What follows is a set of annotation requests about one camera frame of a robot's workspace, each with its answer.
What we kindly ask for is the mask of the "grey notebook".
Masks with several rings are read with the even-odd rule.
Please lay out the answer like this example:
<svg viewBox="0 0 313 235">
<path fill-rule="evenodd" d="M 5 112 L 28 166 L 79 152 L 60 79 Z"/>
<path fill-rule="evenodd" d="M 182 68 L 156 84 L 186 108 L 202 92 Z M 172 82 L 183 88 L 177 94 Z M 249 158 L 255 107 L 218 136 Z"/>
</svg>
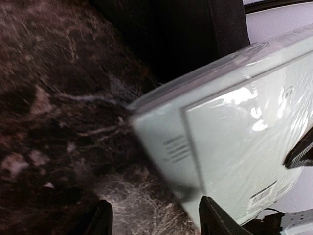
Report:
<svg viewBox="0 0 313 235">
<path fill-rule="evenodd" d="M 195 226 L 203 196 L 245 224 L 302 171 L 283 163 L 313 127 L 313 27 L 196 69 L 129 110 L 136 135 Z"/>
</svg>

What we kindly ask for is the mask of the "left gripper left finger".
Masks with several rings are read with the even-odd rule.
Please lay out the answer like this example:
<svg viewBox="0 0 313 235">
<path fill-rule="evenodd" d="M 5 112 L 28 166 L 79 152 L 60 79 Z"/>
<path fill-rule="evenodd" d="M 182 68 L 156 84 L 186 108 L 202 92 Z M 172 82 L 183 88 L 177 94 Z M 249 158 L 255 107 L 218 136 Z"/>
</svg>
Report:
<svg viewBox="0 0 313 235">
<path fill-rule="evenodd" d="M 83 224 L 83 235 L 111 235 L 111 204 L 106 200 L 100 200 L 98 204 L 87 214 Z"/>
</svg>

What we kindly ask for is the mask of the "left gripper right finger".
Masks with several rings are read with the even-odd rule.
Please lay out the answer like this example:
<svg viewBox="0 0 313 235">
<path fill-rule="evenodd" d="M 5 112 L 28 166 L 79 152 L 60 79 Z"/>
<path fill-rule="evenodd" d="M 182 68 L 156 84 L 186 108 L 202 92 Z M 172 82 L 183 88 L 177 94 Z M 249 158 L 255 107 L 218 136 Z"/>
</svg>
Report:
<svg viewBox="0 0 313 235">
<path fill-rule="evenodd" d="M 203 196 L 199 204 L 202 235 L 246 235 L 242 228 L 211 197 Z"/>
</svg>

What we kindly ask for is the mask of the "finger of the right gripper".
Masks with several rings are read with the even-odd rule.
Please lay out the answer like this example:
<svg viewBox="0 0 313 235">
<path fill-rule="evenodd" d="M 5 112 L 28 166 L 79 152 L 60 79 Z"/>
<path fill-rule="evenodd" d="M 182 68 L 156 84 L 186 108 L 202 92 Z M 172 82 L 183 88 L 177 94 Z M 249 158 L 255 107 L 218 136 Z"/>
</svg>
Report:
<svg viewBox="0 0 313 235">
<path fill-rule="evenodd" d="M 311 128 L 297 145 L 287 154 L 283 166 L 294 169 L 313 165 L 313 129 Z"/>
</svg>

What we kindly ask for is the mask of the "black student bag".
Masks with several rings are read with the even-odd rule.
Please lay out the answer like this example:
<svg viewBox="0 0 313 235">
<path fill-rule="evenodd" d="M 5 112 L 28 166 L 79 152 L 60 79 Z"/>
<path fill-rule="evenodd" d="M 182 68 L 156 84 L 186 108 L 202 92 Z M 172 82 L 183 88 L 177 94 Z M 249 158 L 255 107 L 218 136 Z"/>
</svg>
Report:
<svg viewBox="0 0 313 235">
<path fill-rule="evenodd" d="M 250 44 L 240 0 L 95 0 L 162 83 Z"/>
</svg>

